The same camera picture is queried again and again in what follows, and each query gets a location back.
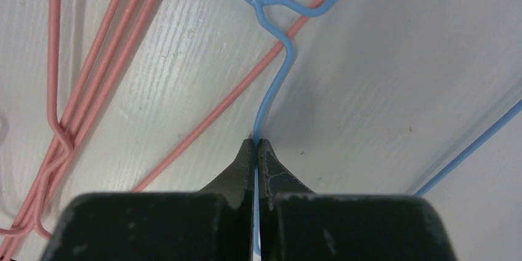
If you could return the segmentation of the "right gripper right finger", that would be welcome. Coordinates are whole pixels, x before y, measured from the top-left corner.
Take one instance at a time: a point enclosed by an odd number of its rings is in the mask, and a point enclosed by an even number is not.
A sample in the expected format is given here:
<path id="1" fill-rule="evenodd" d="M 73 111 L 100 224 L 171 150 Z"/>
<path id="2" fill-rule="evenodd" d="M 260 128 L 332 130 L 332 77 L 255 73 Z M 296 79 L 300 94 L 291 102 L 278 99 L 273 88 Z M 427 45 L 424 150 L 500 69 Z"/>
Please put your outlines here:
<path id="1" fill-rule="evenodd" d="M 455 260 L 435 209 L 405 195 L 311 191 L 259 143 L 263 260 Z"/>

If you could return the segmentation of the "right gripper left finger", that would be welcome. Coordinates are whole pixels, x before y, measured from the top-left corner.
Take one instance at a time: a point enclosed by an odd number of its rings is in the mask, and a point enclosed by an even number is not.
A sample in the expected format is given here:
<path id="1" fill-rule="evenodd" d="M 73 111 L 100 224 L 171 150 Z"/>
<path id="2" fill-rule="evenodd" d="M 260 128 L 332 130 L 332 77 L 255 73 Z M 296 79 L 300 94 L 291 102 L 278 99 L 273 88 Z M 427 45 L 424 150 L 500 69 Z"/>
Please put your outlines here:
<path id="1" fill-rule="evenodd" d="M 251 260 L 256 145 L 192 192 L 88 193 L 63 212 L 42 260 Z"/>

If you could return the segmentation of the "pink wire hanger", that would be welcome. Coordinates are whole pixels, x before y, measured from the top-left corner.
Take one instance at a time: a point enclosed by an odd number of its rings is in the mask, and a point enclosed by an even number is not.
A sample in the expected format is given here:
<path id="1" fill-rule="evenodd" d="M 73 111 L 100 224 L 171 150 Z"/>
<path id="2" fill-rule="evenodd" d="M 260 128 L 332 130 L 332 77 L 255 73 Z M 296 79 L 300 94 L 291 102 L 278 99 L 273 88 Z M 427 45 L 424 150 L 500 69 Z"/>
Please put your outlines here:
<path id="1" fill-rule="evenodd" d="M 160 2 L 161 0 L 109 1 L 64 112 L 61 116 L 57 114 L 60 125 L 71 139 L 73 152 L 65 163 L 48 177 L 41 223 L 45 208 L 50 204 L 71 165 L 79 156 L 82 144 L 90 130 L 94 128 L 95 120 L 117 85 L 120 75 L 134 56 Z M 53 136 L 42 164 L 50 158 L 58 158 L 62 153 L 63 148 L 58 144 L 58 139 Z M 37 175 L 42 171 L 42 164 Z M 22 205 L 28 204 L 33 208 L 33 202 L 33 196 L 27 195 Z M 15 223 L 31 223 L 33 220 L 31 215 L 32 212 L 24 215 L 19 210 L 12 226 L 8 229 L 11 229 Z M 37 233 L 32 229 L 21 236 L 3 236 L 1 259 L 11 260 L 23 239 L 32 232 Z"/>
<path id="2" fill-rule="evenodd" d="M 58 64 L 59 64 L 59 46 L 60 46 L 60 12 L 61 0 L 49 0 L 48 13 L 48 45 L 47 45 L 47 121 L 54 133 L 54 137 L 58 139 L 58 144 L 63 148 L 61 156 L 55 159 L 48 159 L 43 162 L 42 171 L 35 178 L 35 183 L 39 186 L 35 191 L 28 193 L 33 196 L 33 208 L 28 204 L 24 204 L 20 209 L 24 215 L 32 212 L 33 220 L 27 224 L 13 224 L 11 229 L 1 229 L 1 236 L 21 236 L 35 229 L 37 233 L 45 239 L 49 239 L 49 233 L 41 223 L 41 214 L 44 205 L 44 193 L 47 188 L 48 177 L 65 163 L 69 155 L 73 152 L 73 144 L 71 139 L 66 135 L 63 127 L 60 125 L 57 117 L 57 89 L 58 89 Z"/>
<path id="3" fill-rule="evenodd" d="M 270 110 L 282 83 L 290 72 L 295 62 L 295 47 L 292 38 L 304 26 L 309 18 L 319 17 L 329 11 L 338 0 L 314 0 L 310 7 L 304 6 L 295 0 L 244 0 L 255 10 L 260 26 L 273 35 L 278 43 L 259 61 L 247 76 L 192 130 L 174 150 L 166 156 L 148 175 L 146 175 L 135 187 L 134 192 L 144 190 L 155 178 L 157 178 L 171 163 L 173 163 L 261 74 L 268 64 L 283 50 L 285 58 L 281 68 L 274 77 L 267 92 L 265 93 L 259 110 L 255 117 L 252 135 L 254 141 L 258 142 L 260 132 L 265 118 Z M 281 5 L 298 13 L 300 17 L 287 30 L 281 31 L 267 19 L 264 8 L 266 6 Z"/>

